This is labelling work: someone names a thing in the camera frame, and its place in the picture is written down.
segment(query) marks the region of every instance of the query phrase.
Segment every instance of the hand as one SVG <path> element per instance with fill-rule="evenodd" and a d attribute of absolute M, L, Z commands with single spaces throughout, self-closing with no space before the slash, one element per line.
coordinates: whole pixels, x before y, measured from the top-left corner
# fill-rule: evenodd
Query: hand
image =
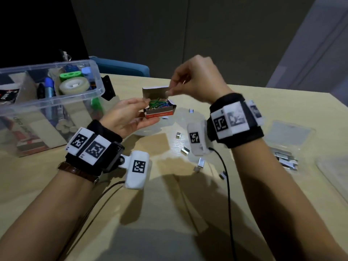
<path fill-rule="evenodd" d="M 159 122 L 158 117 L 145 119 L 144 113 L 139 112 L 149 105 L 150 99 L 132 98 L 118 102 L 100 119 L 100 123 L 107 129 L 119 134 L 122 138 L 131 133 L 154 125 Z"/>
<path fill-rule="evenodd" d="M 201 102 L 213 104 L 231 92 L 212 59 L 197 55 L 176 68 L 167 96 L 187 94 Z"/>

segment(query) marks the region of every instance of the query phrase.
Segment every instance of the forearm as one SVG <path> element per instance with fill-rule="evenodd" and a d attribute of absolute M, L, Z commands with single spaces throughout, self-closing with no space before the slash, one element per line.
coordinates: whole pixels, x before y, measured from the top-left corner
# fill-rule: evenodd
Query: forearm
<path fill-rule="evenodd" d="M 92 182 L 59 171 L 0 240 L 0 260 L 55 260 L 87 202 Z"/>
<path fill-rule="evenodd" d="M 263 139 L 232 152 L 250 210 L 277 260 L 347 257 Z"/>

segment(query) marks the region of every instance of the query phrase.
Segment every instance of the black cable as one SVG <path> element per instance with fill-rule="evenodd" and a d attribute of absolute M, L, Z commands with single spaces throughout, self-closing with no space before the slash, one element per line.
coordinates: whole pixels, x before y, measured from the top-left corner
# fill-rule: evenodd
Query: black cable
<path fill-rule="evenodd" d="M 221 162 L 223 164 L 223 168 L 225 170 L 225 175 L 226 175 L 226 180 L 227 180 L 227 197 L 228 197 L 228 221 L 230 224 L 230 239 L 231 239 L 231 248 L 232 248 L 232 256 L 234 261 L 237 261 L 237 254 L 236 254 L 236 248 L 235 248 L 235 241 L 233 239 L 233 229 L 232 229 L 232 213 L 231 213 L 231 191 L 230 191 L 230 180 L 228 179 L 228 173 L 227 173 L 227 168 L 225 165 L 225 162 L 223 161 L 222 157 L 220 156 L 220 154 L 213 148 L 209 148 L 210 150 L 214 151 L 219 158 L 221 159 Z"/>
<path fill-rule="evenodd" d="M 72 242 L 72 240 L 75 238 L 75 236 L 77 235 L 77 233 L 80 231 L 80 229 L 83 227 L 83 225 L 85 224 L 85 221 L 87 220 L 89 214 L 91 213 L 91 211 L 93 210 L 94 206 L 98 203 L 98 201 L 113 187 L 115 187 L 118 184 L 123 184 L 125 183 L 124 180 L 116 182 L 114 184 L 112 184 L 110 187 L 108 187 L 108 189 L 106 191 L 104 191 L 99 197 L 98 199 L 94 202 L 94 204 L 89 208 L 88 212 L 85 214 L 84 218 L 81 220 L 80 224 L 76 227 L 76 229 L 74 230 L 74 232 L 71 234 L 71 236 L 69 237 L 67 243 L 64 245 L 62 251 L 60 252 L 57 260 L 59 260 L 62 255 L 65 253 L 65 251 L 67 250 L 67 247 L 70 245 L 70 243 Z"/>

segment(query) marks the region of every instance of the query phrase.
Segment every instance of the blue marker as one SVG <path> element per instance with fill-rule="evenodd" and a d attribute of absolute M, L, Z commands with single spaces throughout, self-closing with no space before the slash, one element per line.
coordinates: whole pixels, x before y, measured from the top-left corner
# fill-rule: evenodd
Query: blue marker
<path fill-rule="evenodd" d="M 47 77 L 45 78 L 45 98 L 52 98 L 54 97 L 54 82 L 51 78 Z M 50 121 L 50 123 L 54 125 L 55 122 L 55 117 L 54 112 L 56 111 L 56 108 L 54 107 L 46 107 L 45 108 L 45 114 L 46 118 Z"/>

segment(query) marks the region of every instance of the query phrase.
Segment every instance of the right hand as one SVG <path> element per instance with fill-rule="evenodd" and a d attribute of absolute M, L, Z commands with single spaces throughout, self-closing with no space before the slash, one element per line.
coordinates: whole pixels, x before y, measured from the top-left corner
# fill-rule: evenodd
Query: right hand
<path fill-rule="evenodd" d="M 201 102 L 213 104 L 231 92 L 233 91 L 225 83 L 212 59 L 197 55 L 176 68 L 166 94 L 186 94 Z"/>

